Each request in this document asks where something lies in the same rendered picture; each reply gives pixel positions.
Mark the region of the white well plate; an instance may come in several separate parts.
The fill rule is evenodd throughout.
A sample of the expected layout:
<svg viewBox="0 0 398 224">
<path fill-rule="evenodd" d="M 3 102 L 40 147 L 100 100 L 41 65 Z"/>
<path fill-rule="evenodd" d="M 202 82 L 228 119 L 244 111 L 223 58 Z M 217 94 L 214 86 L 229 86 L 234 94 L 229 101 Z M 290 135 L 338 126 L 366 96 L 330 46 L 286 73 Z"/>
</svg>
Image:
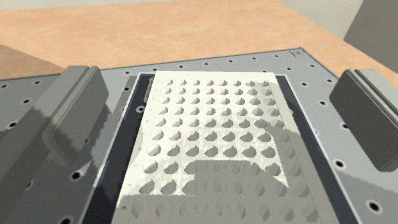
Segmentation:
<svg viewBox="0 0 398 224">
<path fill-rule="evenodd" d="M 111 224 L 340 223 L 274 73 L 156 71 Z"/>
</svg>

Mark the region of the grey flat base plate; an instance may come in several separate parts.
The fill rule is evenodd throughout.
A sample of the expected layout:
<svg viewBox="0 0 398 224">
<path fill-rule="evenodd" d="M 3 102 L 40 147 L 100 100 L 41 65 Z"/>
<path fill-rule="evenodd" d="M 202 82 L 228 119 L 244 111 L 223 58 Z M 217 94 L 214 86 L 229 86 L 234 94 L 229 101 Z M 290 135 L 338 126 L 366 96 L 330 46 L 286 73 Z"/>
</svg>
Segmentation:
<svg viewBox="0 0 398 224">
<path fill-rule="evenodd" d="M 398 168 L 378 171 L 331 102 L 340 78 L 303 47 L 100 69 L 109 97 L 73 165 L 44 160 L 4 224 L 78 224 L 139 72 L 286 74 L 362 224 L 398 224 Z M 0 79 L 0 142 L 61 73 Z"/>
</svg>

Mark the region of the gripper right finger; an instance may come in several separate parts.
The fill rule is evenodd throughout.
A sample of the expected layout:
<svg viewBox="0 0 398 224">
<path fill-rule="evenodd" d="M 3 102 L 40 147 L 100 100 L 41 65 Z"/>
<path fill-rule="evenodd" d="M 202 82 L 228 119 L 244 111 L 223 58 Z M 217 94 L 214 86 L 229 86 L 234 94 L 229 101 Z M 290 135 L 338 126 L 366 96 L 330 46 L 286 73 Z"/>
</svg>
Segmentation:
<svg viewBox="0 0 398 224">
<path fill-rule="evenodd" d="M 375 69 L 345 70 L 329 100 L 374 167 L 398 168 L 398 89 Z"/>
</svg>

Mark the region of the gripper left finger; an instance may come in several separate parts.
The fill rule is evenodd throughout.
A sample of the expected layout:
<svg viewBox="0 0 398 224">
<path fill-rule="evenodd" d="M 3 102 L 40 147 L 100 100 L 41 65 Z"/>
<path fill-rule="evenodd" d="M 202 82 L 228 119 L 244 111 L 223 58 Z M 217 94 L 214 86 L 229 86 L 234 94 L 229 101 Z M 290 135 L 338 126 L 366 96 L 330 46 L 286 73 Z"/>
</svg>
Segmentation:
<svg viewBox="0 0 398 224">
<path fill-rule="evenodd" d="M 71 166 L 109 92 L 98 66 L 69 65 L 0 142 L 0 224 L 44 160 Z"/>
</svg>

